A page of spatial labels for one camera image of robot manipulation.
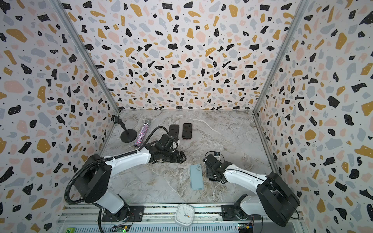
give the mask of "clock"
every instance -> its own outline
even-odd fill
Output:
[[[194,218],[194,208],[190,205],[180,204],[176,209],[175,222],[182,227],[189,227]]]

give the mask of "terrazzo patterned wall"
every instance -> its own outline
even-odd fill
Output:
[[[250,109],[299,1],[62,2],[121,109]]]
[[[48,1],[0,7],[0,232],[54,232],[113,110]]]
[[[373,232],[372,1],[310,1],[257,113],[310,232]]]

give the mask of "microphone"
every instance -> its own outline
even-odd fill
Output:
[[[145,134],[148,131],[150,126],[150,119],[145,120],[144,125],[142,126],[142,129],[137,136],[136,142],[135,142],[135,147],[140,147],[142,144],[142,141],[144,140]]]

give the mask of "black smartphone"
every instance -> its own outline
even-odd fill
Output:
[[[170,125],[168,129],[170,135],[173,136],[176,141],[178,141],[178,138],[179,138],[179,128],[180,128],[179,125]]]
[[[183,139],[192,139],[192,124],[185,123],[183,124]]]

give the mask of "light blue phone case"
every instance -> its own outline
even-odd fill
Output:
[[[203,189],[202,166],[193,164],[189,167],[190,170],[190,187],[193,190]]]

